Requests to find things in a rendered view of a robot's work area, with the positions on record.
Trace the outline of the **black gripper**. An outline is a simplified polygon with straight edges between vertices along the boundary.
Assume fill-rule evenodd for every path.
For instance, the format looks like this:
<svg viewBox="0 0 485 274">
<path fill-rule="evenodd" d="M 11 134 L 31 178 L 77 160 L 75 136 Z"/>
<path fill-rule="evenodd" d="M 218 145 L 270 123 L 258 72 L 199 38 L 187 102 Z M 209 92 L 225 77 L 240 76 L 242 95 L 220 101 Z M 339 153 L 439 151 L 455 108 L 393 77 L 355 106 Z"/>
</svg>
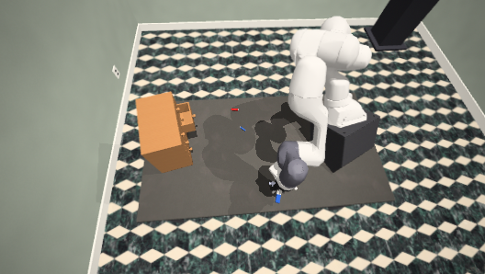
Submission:
<svg viewBox="0 0 485 274">
<path fill-rule="evenodd" d="M 274 185 L 274 186 L 273 186 Z M 287 190 L 283 190 L 278 184 L 277 184 L 277 181 L 273 182 L 271 180 L 269 180 L 269 187 L 270 187 L 270 190 L 272 190 L 272 193 L 275 193 L 276 192 L 276 189 L 279 189 L 279 194 L 281 193 L 285 193 L 288 192 Z"/>
</svg>

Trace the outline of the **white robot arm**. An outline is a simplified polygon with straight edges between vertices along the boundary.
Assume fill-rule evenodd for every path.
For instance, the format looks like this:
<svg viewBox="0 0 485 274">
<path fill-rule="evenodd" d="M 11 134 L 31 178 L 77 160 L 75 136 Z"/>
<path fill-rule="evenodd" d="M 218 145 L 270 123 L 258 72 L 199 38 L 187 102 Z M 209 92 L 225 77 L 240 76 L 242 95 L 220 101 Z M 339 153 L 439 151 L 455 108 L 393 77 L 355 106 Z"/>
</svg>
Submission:
<svg viewBox="0 0 485 274">
<path fill-rule="evenodd" d="M 282 142 L 277 161 L 269 171 L 282 189 L 297 190 L 296 186 L 308 175 L 308 166 L 317 167 L 325 159 L 327 124 L 342 128 L 367 120 L 349 93 L 349 80 L 338 71 L 366 68 L 372 52 L 351 34 L 344 18 L 330 17 L 321 29 L 298 30 L 291 39 L 289 53 L 296 68 L 289 85 L 288 104 L 299 117 L 314 124 L 313 140 Z"/>
</svg>

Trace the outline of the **wooden chest of drawers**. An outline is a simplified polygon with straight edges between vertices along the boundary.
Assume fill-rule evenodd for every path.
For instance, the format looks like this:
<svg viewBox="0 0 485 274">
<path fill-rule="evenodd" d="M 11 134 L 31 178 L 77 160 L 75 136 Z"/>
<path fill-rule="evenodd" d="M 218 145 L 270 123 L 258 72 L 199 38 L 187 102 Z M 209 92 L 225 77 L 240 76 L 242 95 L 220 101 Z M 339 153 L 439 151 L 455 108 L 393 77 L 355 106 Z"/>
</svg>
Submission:
<svg viewBox="0 0 485 274">
<path fill-rule="evenodd" d="M 141 155 L 160 172 L 193 165 L 181 144 L 172 92 L 136 99 Z"/>
</svg>

